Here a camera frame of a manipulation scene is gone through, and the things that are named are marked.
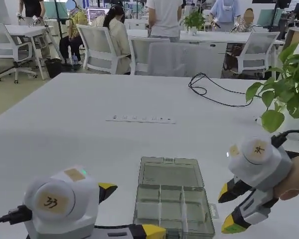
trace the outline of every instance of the human hand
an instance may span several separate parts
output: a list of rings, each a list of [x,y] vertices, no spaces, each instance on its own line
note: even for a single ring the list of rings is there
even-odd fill
[[[299,156],[292,161],[293,167],[289,175],[274,188],[274,196],[283,201],[299,195]]]
[[[17,12],[16,13],[16,17],[18,18],[18,19],[22,19],[23,17],[22,17],[22,14],[20,13],[20,12]]]

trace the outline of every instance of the beige shirt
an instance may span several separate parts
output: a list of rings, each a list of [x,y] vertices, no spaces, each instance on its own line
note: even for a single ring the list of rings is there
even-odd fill
[[[102,27],[104,23],[105,16],[97,17],[93,22],[92,26]],[[118,56],[130,55],[130,45],[128,34],[125,28],[125,25],[118,21],[116,18],[113,18],[109,24],[109,32],[113,42],[115,52]],[[128,57],[124,57],[119,60],[117,74],[124,74],[130,72],[130,62],[131,60]]]

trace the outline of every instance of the black trash bin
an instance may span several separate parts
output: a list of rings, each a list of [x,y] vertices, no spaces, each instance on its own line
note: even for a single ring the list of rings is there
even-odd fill
[[[51,79],[62,72],[62,61],[58,58],[46,60],[45,66]]]

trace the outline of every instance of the plastic compartment box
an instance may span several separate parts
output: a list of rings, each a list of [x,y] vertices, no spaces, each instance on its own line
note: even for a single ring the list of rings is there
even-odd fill
[[[213,238],[197,160],[143,157],[134,223],[166,228],[167,239]]]

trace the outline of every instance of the transparent lid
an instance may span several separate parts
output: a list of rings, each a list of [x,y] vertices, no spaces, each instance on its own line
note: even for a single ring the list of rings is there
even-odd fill
[[[142,157],[139,184],[204,187],[196,159]]]

